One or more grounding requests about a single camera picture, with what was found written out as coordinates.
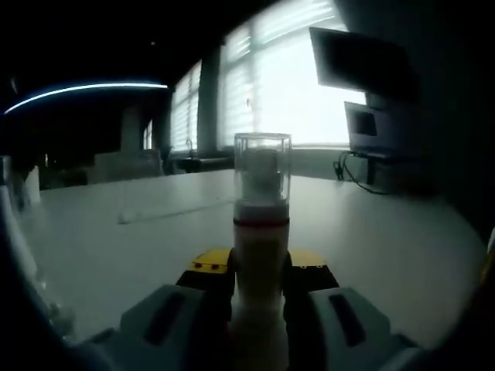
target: window blind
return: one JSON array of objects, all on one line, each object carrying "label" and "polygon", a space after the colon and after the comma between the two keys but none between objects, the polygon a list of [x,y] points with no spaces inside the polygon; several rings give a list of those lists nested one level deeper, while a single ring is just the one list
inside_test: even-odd
[{"label": "window blind", "polygon": [[173,152],[188,151],[189,145],[197,149],[200,76],[201,63],[198,63],[177,83],[172,96],[170,143]]},{"label": "window blind", "polygon": [[309,27],[346,30],[327,0],[278,3],[226,38],[220,65],[218,145],[240,131],[292,134],[293,145],[346,145],[344,101],[363,92],[321,87]]},{"label": "window blind", "polygon": [[148,126],[142,135],[143,149],[153,149],[153,120],[150,120]]}]

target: white table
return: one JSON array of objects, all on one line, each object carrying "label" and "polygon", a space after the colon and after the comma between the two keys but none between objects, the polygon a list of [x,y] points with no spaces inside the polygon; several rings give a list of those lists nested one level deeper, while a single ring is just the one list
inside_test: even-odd
[{"label": "white table", "polygon": [[[232,205],[118,224],[123,211],[179,211],[234,195],[233,172],[208,172],[42,192],[22,216],[33,254],[85,338],[210,247],[232,246]],[[479,279],[485,247],[436,200],[371,195],[351,183],[292,177],[289,248],[327,259],[352,287],[425,347],[456,322]]]}]

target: monitor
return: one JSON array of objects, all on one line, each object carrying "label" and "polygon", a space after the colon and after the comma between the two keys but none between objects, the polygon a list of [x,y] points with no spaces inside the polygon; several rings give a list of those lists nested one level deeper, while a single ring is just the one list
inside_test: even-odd
[{"label": "monitor", "polygon": [[417,100],[417,79],[403,48],[354,32],[309,28],[320,85]]}]

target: yellow part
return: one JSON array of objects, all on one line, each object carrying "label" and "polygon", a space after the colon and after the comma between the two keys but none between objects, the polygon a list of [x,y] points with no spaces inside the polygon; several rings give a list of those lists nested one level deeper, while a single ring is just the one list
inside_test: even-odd
[{"label": "yellow part", "polygon": [[[224,274],[227,273],[227,262],[229,259],[230,250],[232,249],[215,249],[209,250],[204,254],[199,255],[189,265],[188,271],[200,272],[200,273],[213,273]],[[217,269],[213,269],[212,266],[216,264]]]},{"label": "yellow part", "polygon": [[312,251],[291,249],[288,252],[291,254],[293,267],[314,267],[326,265],[324,259]]}]

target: ceiling light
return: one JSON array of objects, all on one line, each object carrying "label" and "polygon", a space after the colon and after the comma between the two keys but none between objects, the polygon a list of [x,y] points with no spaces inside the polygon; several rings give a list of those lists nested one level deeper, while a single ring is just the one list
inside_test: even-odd
[{"label": "ceiling light", "polygon": [[50,95],[56,95],[56,94],[63,94],[63,93],[68,93],[70,91],[75,91],[75,90],[86,90],[86,89],[102,89],[102,88],[108,88],[108,87],[137,87],[137,88],[149,88],[149,89],[167,89],[168,87],[166,85],[161,85],[160,83],[94,83],[91,85],[81,85],[79,87],[67,87],[65,89],[59,89],[59,90],[54,90],[54,91],[49,91],[48,93],[43,93],[40,95],[36,95],[35,97],[31,97],[29,99],[23,100],[20,103],[17,103],[10,107],[7,111],[4,112],[4,114],[7,114],[10,111],[15,110],[18,107],[21,107],[22,105],[32,102],[34,100],[38,100],[40,98],[44,97],[49,97]]}]

